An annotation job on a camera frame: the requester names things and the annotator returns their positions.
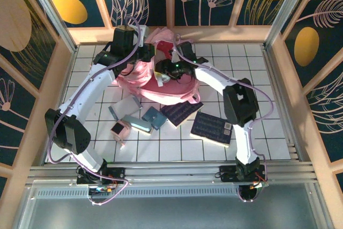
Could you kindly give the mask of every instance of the white tile floor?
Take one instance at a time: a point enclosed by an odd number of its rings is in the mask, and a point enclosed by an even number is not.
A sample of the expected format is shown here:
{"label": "white tile floor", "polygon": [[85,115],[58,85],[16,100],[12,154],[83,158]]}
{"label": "white tile floor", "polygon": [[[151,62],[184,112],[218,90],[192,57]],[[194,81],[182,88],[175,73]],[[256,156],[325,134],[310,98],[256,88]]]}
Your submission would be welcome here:
{"label": "white tile floor", "polygon": [[[73,67],[64,100],[68,99],[77,86],[83,81],[92,64],[92,59],[103,49],[101,46],[80,46]],[[243,44],[195,44],[193,48],[197,56],[208,59],[217,68],[229,76],[248,78],[259,89],[265,91],[274,101],[274,96],[266,66],[259,45]],[[223,110],[223,98],[214,89],[201,83],[199,88],[204,107],[201,112],[226,118]],[[108,162],[122,161],[219,161],[234,160],[236,155],[235,135],[229,148],[220,147],[201,139],[190,136],[190,130],[195,116],[175,129],[168,121],[151,136],[132,131],[126,141],[126,146],[120,149],[120,144],[113,140],[109,129],[114,125],[108,106],[120,101],[129,93],[116,86],[109,86],[99,96],[96,104],[90,110],[84,126],[92,135],[92,146]],[[260,107],[258,117],[269,110],[268,102],[257,94]],[[149,107],[157,109],[161,105],[146,98],[141,99],[143,109],[133,116],[142,117]],[[290,159],[288,146],[276,104],[275,110],[268,120],[257,123],[253,129],[254,147],[257,152],[266,155],[267,159]],[[53,157],[58,158],[64,151],[53,147]]]}

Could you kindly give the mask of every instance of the pink backpack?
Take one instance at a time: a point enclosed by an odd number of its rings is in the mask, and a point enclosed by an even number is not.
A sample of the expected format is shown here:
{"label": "pink backpack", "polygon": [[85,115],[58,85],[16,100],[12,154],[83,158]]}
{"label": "pink backpack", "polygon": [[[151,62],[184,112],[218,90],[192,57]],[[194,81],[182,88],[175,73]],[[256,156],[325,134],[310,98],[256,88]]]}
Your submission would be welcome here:
{"label": "pink backpack", "polygon": [[[170,58],[169,50],[173,48],[173,38],[174,33],[171,30],[158,28],[149,35],[145,42],[154,44],[156,51],[162,51],[165,58]],[[132,65],[128,65],[122,71],[123,75],[119,75],[113,84],[127,89],[132,94],[146,97],[163,105],[174,105],[185,101],[199,103],[199,81],[191,78],[189,75],[183,75],[178,81],[170,80],[164,83],[162,87],[158,87],[157,81],[153,76],[156,56],[149,63],[138,62],[132,73],[124,76],[132,69]]]}

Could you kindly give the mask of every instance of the wooden frame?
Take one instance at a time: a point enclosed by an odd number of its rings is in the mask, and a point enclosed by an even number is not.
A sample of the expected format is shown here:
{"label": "wooden frame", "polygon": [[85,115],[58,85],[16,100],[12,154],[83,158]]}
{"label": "wooden frame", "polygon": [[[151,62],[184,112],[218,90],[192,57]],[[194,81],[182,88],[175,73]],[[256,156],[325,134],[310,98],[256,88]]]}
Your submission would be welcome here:
{"label": "wooden frame", "polygon": [[[113,38],[114,27],[108,15],[105,0],[96,0],[104,28],[68,28],[76,44],[108,42]],[[263,42],[267,38],[269,25],[240,25],[236,26],[244,0],[236,0],[228,26],[174,26],[175,0],[166,0],[167,27],[183,37],[193,38],[197,42]]]}
{"label": "wooden frame", "polygon": [[0,66],[2,69],[36,98],[13,165],[0,165],[0,174],[6,175],[8,179],[0,205],[2,228],[10,228],[13,223],[29,170],[36,158],[37,152],[46,142],[47,133],[42,133],[46,128],[44,114],[48,108],[55,108],[57,104],[63,89],[65,72],[68,70],[71,59],[69,49],[63,40],[57,36],[38,3],[35,0],[29,1],[52,35],[56,45],[39,90],[3,56],[0,56]]}
{"label": "wooden frame", "polygon": [[279,66],[282,80],[291,105],[291,115],[300,144],[312,161],[320,188],[331,215],[335,228],[343,228],[341,210],[343,210],[343,194],[338,186],[335,172],[343,169],[343,161],[330,162],[323,140],[318,131],[310,106],[306,100],[305,91],[300,83],[294,64],[282,36],[279,35],[273,45],[275,60]]}

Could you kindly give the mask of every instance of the small box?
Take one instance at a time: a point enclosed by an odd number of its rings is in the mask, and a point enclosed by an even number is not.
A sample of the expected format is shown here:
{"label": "small box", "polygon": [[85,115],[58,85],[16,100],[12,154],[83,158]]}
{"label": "small box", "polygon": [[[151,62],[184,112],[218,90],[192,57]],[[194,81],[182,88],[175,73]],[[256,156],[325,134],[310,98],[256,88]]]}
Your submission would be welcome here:
{"label": "small box", "polygon": [[122,118],[122,121],[127,122],[131,124],[133,128],[136,128],[139,131],[145,132],[147,134],[151,134],[152,132],[152,126],[151,123],[143,121],[141,119],[135,118],[130,115],[126,115]]}

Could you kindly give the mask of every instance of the dark blue notebook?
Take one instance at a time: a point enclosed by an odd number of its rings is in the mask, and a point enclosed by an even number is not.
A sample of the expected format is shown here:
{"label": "dark blue notebook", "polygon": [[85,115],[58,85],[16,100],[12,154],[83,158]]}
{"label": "dark blue notebook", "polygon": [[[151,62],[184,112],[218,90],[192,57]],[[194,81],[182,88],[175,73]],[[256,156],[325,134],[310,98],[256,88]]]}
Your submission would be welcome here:
{"label": "dark blue notebook", "polygon": [[232,129],[232,124],[228,123],[227,120],[198,112],[191,129],[191,135],[228,147]]}
{"label": "dark blue notebook", "polygon": [[203,103],[191,104],[188,101],[184,103],[177,103],[171,106],[164,106],[160,112],[168,118],[168,120],[178,127],[183,121],[187,120],[193,113],[203,107]]}
{"label": "dark blue notebook", "polygon": [[150,107],[141,119],[150,122],[155,130],[159,130],[167,120],[167,118],[154,107]]}

